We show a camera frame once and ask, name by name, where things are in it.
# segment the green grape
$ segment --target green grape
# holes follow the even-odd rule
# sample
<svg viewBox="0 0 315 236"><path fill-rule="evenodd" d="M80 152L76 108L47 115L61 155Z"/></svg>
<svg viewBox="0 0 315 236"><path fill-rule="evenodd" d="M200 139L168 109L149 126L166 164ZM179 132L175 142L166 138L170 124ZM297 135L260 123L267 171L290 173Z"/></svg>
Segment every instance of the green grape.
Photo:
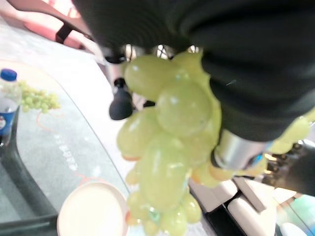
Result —
<svg viewBox="0 0 315 236"><path fill-rule="evenodd" d="M214 134L212 124L207 126L202 132L181 139L189 151L189 163L192 167L204 163L216 144L218 134Z"/></svg>
<svg viewBox="0 0 315 236"><path fill-rule="evenodd" d="M169 83L186 79L188 74L181 67L149 55L136 58L125 71L128 87L151 101L156 101Z"/></svg>
<svg viewBox="0 0 315 236"><path fill-rule="evenodd" d="M184 209L180 206L176 210L165 212L161 218L160 228L170 236L184 236L187 230Z"/></svg>
<svg viewBox="0 0 315 236"><path fill-rule="evenodd" d="M315 121L315 107L303 116L308 120L308 122L314 122Z"/></svg>
<svg viewBox="0 0 315 236"><path fill-rule="evenodd" d="M45 103L42 103L40 106L43 110L47 110L48 109L48 105Z"/></svg>
<svg viewBox="0 0 315 236"><path fill-rule="evenodd" d="M42 109L43 113L47 113L49 109L60 108L57 96L54 93L47 95L44 90L36 90L26 84L19 83L22 90L22 105L27 104L28 109Z"/></svg>
<svg viewBox="0 0 315 236"><path fill-rule="evenodd" d="M294 143L307 137L310 132L310 123L305 117L296 118L285 132L278 138L283 143Z"/></svg>
<svg viewBox="0 0 315 236"><path fill-rule="evenodd" d="M157 135L139 164L140 190L158 211L179 205L188 184L190 169L184 144L169 134Z"/></svg>
<svg viewBox="0 0 315 236"><path fill-rule="evenodd" d="M212 110L203 90L188 81L165 88L155 108L160 125L179 137L200 132L207 124Z"/></svg>
<svg viewBox="0 0 315 236"><path fill-rule="evenodd" d="M208 188L215 188L221 183L221 181L215 179L210 174L210 161L207 161L194 168L191 178L195 183L205 185Z"/></svg>
<svg viewBox="0 0 315 236"><path fill-rule="evenodd" d="M219 167L215 167L214 165L212 165L211 162L209 165L209 171L211 176L219 181L232 179L235 174L235 170L226 170Z"/></svg>
<svg viewBox="0 0 315 236"><path fill-rule="evenodd" d="M263 157L259 163L257 163L255 166L247 169L247 170L241 170L237 172L237 176L251 176L256 177L264 173L264 171L267 169L268 166L268 159L266 157Z"/></svg>
<svg viewBox="0 0 315 236"><path fill-rule="evenodd" d="M30 110L28 105L23 106L23 112L28 112Z"/></svg>
<svg viewBox="0 0 315 236"><path fill-rule="evenodd" d="M181 203L188 223L197 223L201 219L201 209L196 199L190 194L186 194Z"/></svg>
<svg viewBox="0 0 315 236"><path fill-rule="evenodd" d="M127 204L133 218L140 220L149 219L149 206L139 191L133 192L129 195Z"/></svg>
<svg viewBox="0 0 315 236"><path fill-rule="evenodd" d="M139 181L139 172L137 171L136 165L131 169L131 171L129 171L126 176L126 183L129 185L135 185Z"/></svg>
<svg viewBox="0 0 315 236"><path fill-rule="evenodd" d="M197 76L202 74L209 77L209 75L202 69L201 58L202 53L182 52L172 59L172 63L184 68L185 71L187 71L189 78L195 80L197 79Z"/></svg>
<svg viewBox="0 0 315 236"><path fill-rule="evenodd" d="M187 71L189 78L203 87L209 98L211 98L211 100L214 100L214 107L216 107L217 105L219 105L219 102L213 96L210 90L210 75L203 70L201 65L201 58L202 53L182 52L176 55L173 58L172 62L184 68L185 71Z"/></svg>
<svg viewBox="0 0 315 236"><path fill-rule="evenodd" d="M33 102L33 99L31 97L25 98L25 103L26 104L31 104Z"/></svg>
<svg viewBox="0 0 315 236"><path fill-rule="evenodd" d="M142 157L150 140L161 132L154 107L133 114L120 129L117 145L124 156Z"/></svg>
<svg viewBox="0 0 315 236"><path fill-rule="evenodd" d="M146 233L146 236L155 236L158 233L158 231L159 228L153 221L147 220L144 223L144 232Z"/></svg>
<svg viewBox="0 0 315 236"><path fill-rule="evenodd" d="M34 105L35 109L39 109L41 107L41 103L40 102L36 102Z"/></svg>
<svg viewBox="0 0 315 236"><path fill-rule="evenodd" d="M293 146L293 143L282 142L280 139L274 140L271 147L269 148L269 151L274 154L283 154L290 151L292 149L292 146Z"/></svg>

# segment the orange line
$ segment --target orange line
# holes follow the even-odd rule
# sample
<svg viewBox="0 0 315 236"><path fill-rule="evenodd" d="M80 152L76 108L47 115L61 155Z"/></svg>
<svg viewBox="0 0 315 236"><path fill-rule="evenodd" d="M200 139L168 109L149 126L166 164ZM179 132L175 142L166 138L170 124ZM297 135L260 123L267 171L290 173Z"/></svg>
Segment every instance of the orange line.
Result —
<svg viewBox="0 0 315 236"><path fill-rule="evenodd" d="M39 118L40 118L40 115L42 114L42 112L38 113L37 117L36 117L36 124L41 127L42 129L44 130L47 130L47 131L50 131L50 132L54 132L54 130L50 129L50 128L47 128L45 127L44 125L42 125L40 122L39 122Z"/></svg>

